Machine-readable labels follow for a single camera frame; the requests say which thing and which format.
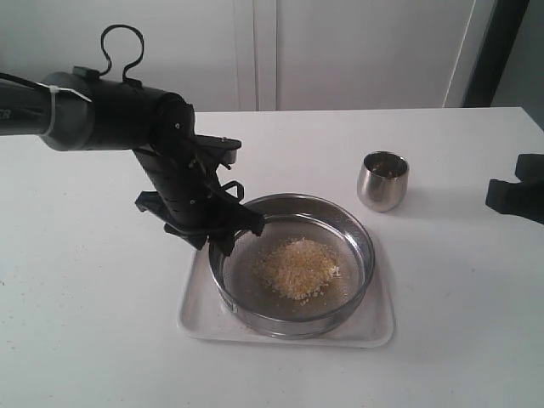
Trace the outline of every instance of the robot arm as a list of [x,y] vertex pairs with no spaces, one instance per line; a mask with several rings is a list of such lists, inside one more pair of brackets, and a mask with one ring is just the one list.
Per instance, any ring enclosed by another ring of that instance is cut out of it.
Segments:
[[[113,25],[110,30],[126,25]],[[105,52],[111,68],[111,60]],[[105,72],[75,67],[56,72],[43,84],[0,74],[0,135],[39,134],[55,150],[133,150],[156,192],[136,201],[165,222],[165,231],[202,249],[209,239],[226,255],[235,233],[260,235],[261,214],[240,204],[238,182],[221,185],[218,166],[230,168],[241,142],[195,134],[195,111],[176,93],[146,88],[127,77],[122,82],[101,79]],[[236,189],[236,195],[227,192]]]

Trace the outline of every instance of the grain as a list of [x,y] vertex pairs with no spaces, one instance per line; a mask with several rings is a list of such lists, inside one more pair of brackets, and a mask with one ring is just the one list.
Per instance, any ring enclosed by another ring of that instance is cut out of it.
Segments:
[[304,238],[280,244],[264,258],[260,269],[265,286],[282,298],[303,300],[302,305],[311,297],[323,296],[323,288],[340,275],[331,250]]

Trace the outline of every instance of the white table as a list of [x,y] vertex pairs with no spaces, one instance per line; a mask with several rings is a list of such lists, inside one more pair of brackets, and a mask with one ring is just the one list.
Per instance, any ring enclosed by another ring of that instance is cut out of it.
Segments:
[[[520,109],[207,113],[247,199],[322,196],[378,238],[396,332],[372,350],[205,343],[176,326],[193,251],[133,205],[131,152],[0,138],[0,406],[512,407],[544,400],[544,226],[485,206],[544,153]],[[363,156],[411,164],[402,206],[357,199]]]

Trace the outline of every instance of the sieve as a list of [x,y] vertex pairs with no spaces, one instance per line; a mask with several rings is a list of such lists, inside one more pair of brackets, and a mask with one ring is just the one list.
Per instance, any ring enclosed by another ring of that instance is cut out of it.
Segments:
[[[229,310],[253,330],[285,339],[314,337],[342,324],[359,306],[374,272],[374,248],[361,223],[310,195],[267,195],[245,206],[264,215],[262,235],[239,232],[229,257],[214,245],[209,252],[213,278]],[[303,238],[328,247],[339,267],[323,295],[307,303],[280,297],[258,275],[279,245]]]

